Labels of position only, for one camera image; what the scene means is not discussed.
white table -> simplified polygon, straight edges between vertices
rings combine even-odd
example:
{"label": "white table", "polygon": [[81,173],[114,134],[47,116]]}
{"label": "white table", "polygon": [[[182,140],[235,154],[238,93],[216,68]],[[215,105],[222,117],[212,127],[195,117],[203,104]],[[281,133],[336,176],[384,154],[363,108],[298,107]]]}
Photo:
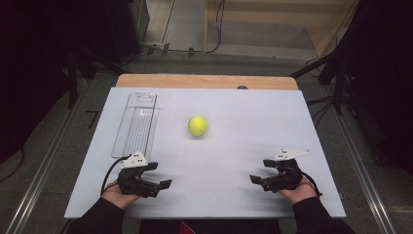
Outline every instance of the white table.
{"label": "white table", "polygon": [[[317,182],[332,216],[345,216],[337,189],[300,91],[113,88],[105,103],[65,217],[83,215],[97,200],[103,178],[115,161],[111,151],[130,93],[158,95],[159,116],[150,160],[156,171],[144,179],[172,179],[157,198],[139,199],[127,210],[138,218],[291,217],[290,204],[264,192],[249,175],[274,176],[265,168],[281,148],[310,149],[297,162]],[[207,133],[187,131],[191,116],[208,119]],[[108,182],[117,178],[114,170]]]}

hand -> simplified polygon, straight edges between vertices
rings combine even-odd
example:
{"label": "hand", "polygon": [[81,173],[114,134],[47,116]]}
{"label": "hand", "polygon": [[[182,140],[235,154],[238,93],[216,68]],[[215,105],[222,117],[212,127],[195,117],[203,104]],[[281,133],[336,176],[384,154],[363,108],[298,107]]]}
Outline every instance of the hand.
{"label": "hand", "polygon": [[115,206],[125,210],[127,206],[140,198],[139,195],[124,195],[117,182],[111,182],[106,186],[102,196],[103,199],[113,203]]}
{"label": "hand", "polygon": [[314,186],[303,176],[300,183],[294,190],[280,190],[282,196],[288,199],[292,204],[303,201],[304,199],[317,197]]}

transparent container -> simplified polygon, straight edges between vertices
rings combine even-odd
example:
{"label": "transparent container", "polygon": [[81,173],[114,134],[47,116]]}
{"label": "transparent container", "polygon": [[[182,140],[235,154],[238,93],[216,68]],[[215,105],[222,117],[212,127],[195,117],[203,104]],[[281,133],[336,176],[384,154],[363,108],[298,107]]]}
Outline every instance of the transparent container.
{"label": "transparent container", "polygon": [[112,157],[130,156],[140,151],[149,161],[159,113],[156,100],[156,94],[130,94]]}

yellow tennis ball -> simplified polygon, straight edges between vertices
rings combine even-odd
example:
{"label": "yellow tennis ball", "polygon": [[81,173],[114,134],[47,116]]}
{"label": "yellow tennis ball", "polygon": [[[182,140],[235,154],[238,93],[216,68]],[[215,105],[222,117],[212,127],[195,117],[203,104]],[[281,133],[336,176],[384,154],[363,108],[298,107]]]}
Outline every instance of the yellow tennis ball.
{"label": "yellow tennis ball", "polygon": [[188,122],[189,132],[195,136],[200,136],[207,131],[207,120],[203,116],[194,116]]}

cable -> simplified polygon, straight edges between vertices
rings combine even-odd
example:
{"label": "cable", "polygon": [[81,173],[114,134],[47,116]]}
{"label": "cable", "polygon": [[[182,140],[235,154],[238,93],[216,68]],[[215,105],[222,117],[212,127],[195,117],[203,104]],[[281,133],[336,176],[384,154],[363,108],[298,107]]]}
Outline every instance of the cable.
{"label": "cable", "polygon": [[[304,67],[306,67],[306,66],[308,65],[308,63],[309,63],[310,61],[312,61],[312,60],[317,60],[317,61],[319,61],[319,58],[311,58],[310,60],[306,61],[306,64],[304,64]],[[313,75],[313,74],[310,73],[310,72],[308,72],[307,74],[309,74],[309,75],[312,76],[312,77],[319,78],[318,75]]]}
{"label": "cable", "polygon": [[[218,15],[219,15],[219,10],[221,9],[221,6],[222,6],[221,19],[220,19],[220,21],[219,21],[219,26],[218,26]],[[216,12],[216,16],[215,16],[216,30],[218,31],[218,41],[217,41],[217,43],[216,43],[215,48],[213,48],[211,51],[208,51],[207,53],[213,53],[213,52],[215,52],[215,51],[221,46],[222,20],[224,19],[224,10],[225,10],[225,0],[222,0],[222,1],[219,3],[218,11]]]}
{"label": "cable", "polygon": [[[143,55],[143,54],[147,53],[148,51],[149,51],[149,50],[147,50],[147,49],[145,48],[145,50],[140,51],[139,54],[134,55],[134,56],[132,56],[132,57],[129,57],[129,58],[128,58],[128,61],[125,62],[123,65],[121,65],[121,67],[125,67],[125,66],[128,65],[131,61],[133,61],[134,59],[136,59],[136,58],[139,57],[140,55]],[[109,70],[109,68],[107,68],[107,67],[96,67],[95,70],[96,70],[96,71],[103,71],[103,70]]]}
{"label": "cable", "polygon": [[333,102],[331,102],[330,104],[328,104],[328,106],[324,109],[324,112],[322,112],[322,114],[320,115],[319,119],[317,120],[316,124],[315,124],[315,128],[317,128],[317,125],[319,124],[319,121],[321,120],[322,116],[324,116],[324,114],[327,112],[327,110],[333,105]]}
{"label": "cable", "polygon": [[20,151],[21,151],[21,157],[20,157],[20,161],[19,161],[18,166],[17,166],[10,174],[8,174],[8,175],[0,178],[0,182],[3,182],[3,181],[5,181],[6,179],[10,178],[11,176],[13,176],[13,175],[20,169],[21,165],[22,165],[23,162],[24,162],[24,155],[25,155],[23,148],[21,148]]}
{"label": "cable", "polygon": [[103,194],[103,192],[104,192],[104,190],[105,190],[104,186],[106,185],[106,181],[107,181],[107,179],[109,178],[109,175],[110,175],[110,173],[112,172],[113,168],[114,168],[119,162],[121,162],[122,160],[127,160],[129,157],[130,157],[130,156],[119,158],[118,160],[116,160],[116,161],[112,164],[112,166],[110,166],[109,171],[107,171],[106,176],[104,177],[104,180],[103,180],[103,183],[102,183],[102,187],[101,187],[101,189],[100,189],[100,196]]}
{"label": "cable", "polygon": [[215,24],[216,24],[216,30],[218,32],[218,40],[215,45],[215,48],[213,48],[210,51],[182,51],[182,50],[165,50],[165,49],[160,49],[160,48],[155,48],[155,47],[145,47],[146,49],[149,50],[154,50],[154,51],[163,51],[163,52],[178,52],[178,53],[201,53],[201,54],[209,54],[215,52],[220,46],[221,46],[221,38],[222,38],[222,21],[224,19],[224,10],[225,10],[225,0],[221,0],[218,6],[218,10],[216,11],[215,15]]}
{"label": "cable", "polygon": [[319,196],[319,197],[322,196],[322,193],[319,192],[319,188],[317,187],[316,182],[308,174],[306,174],[304,172],[301,172],[301,174],[303,174],[307,178],[307,180],[309,180],[310,183],[313,184],[314,190],[316,190],[317,196]]}
{"label": "cable", "polygon": [[320,102],[325,102],[327,100],[331,101],[332,98],[334,98],[334,96],[322,97],[319,99],[307,100],[306,103],[307,103],[307,106],[309,106],[309,105],[314,105]]}
{"label": "cable", "polygon": [[114,182],[114,183],[110,184],[109,186],[107,186],[107,187],[103,190],[103,192],[106,192],[107,189],[115,186],[116,184],[118,184],[118,183],[117,183],[117,182]]}
{"label": "cable", "polygon": [[328,108],[332,102],[327,103],[321,110],[319,110],[316,114],[312,115],[312,119],[314,120],[316,116],[318,116],[325,108]]}

